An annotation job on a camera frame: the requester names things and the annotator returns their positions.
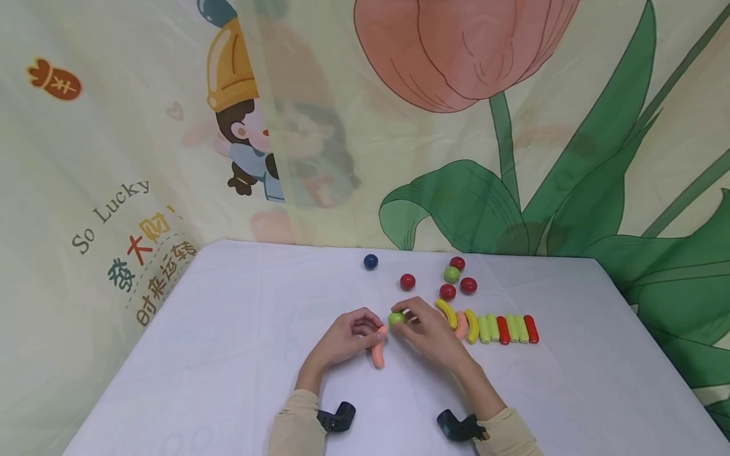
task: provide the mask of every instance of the red ball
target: red ball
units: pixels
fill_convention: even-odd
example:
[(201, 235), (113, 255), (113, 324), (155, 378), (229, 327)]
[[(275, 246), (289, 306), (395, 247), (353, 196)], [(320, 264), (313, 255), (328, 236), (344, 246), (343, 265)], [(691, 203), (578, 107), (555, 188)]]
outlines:
[(451, 301), (456, 297), (456, 288), (450, 283), (445, 283), (439, 289), (439, 296), (444, 301)]
[(405, 291), (413, 289), (415, 286), (415, 277), (411, 274), (403, 274), (401, 276), (401, 288)]
[(466, 261), (462, 257), (454, 257), (451, 258), (451, 261), (449, 262), (449, 266), (453, 266), (457, 268), (459, 271), (463, 271), (464, 267), (466, 267)]
[(459, 287), (461, 288), (462, 293), (470, 295), (477, 291), (477, 281), (471, 277), (464, 277), (461, 280), (461, 285), (459, 285)]

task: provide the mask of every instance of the orange emblem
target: orange emblem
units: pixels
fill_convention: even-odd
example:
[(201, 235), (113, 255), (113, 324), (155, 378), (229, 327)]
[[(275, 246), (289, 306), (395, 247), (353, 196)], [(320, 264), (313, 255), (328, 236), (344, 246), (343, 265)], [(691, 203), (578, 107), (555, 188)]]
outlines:
[(81, 94), (79, 78), (65, 69), (54, 68), (44, 58), (37, 58), (35, 66), (26, 70), (31, 75), (31, 84), (41, 88), (59, 100), (71, 101)]

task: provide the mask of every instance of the blue ball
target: blue ball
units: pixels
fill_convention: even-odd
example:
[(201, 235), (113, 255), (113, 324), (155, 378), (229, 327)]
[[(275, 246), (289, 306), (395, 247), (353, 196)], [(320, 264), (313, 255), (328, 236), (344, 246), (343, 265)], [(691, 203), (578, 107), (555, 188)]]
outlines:
[(365, 269), (367, 269), (368, 271), (372, 271), (377, 267), (377, 257), (372, 253), (365, 255), (363, 264), (365, 265)]

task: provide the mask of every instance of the beige sleeve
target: beige sleeve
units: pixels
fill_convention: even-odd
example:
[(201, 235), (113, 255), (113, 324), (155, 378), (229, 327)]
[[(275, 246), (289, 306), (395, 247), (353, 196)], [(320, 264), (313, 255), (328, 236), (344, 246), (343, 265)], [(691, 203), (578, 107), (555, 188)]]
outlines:
[(327, 432), (317, 420), (318, 410), (316, 394), (295, 390), (274, 418), (269, 456), (322, 456)]
[(480, 456), (544, 456), (535, 437), (515, 409), (505, 409), (489, 421), (477, 421), (488, 440), (474, 440)]

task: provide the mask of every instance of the black wrist device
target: black wrist device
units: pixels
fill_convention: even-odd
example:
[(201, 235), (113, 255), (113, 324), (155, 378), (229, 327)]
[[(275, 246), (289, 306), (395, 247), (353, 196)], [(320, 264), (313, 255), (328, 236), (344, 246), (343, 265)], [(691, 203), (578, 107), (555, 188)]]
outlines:
[(345, 432), (353, 424), (353, 418), (355, 418), (355, 406), (349, 402), (341, 402), (335, 414), (324, 410), (317, 411), (317, 419), (327, 432)]
[(451, 441), (467, 441), (473, 438), (484, 440), (486, 429), (477, 424), (477, 417), (474, 414), (464, 418), (464, 421), (459, 421), (451, 409), (446, 409), (439, 414), (436, 422), (446, 438)]

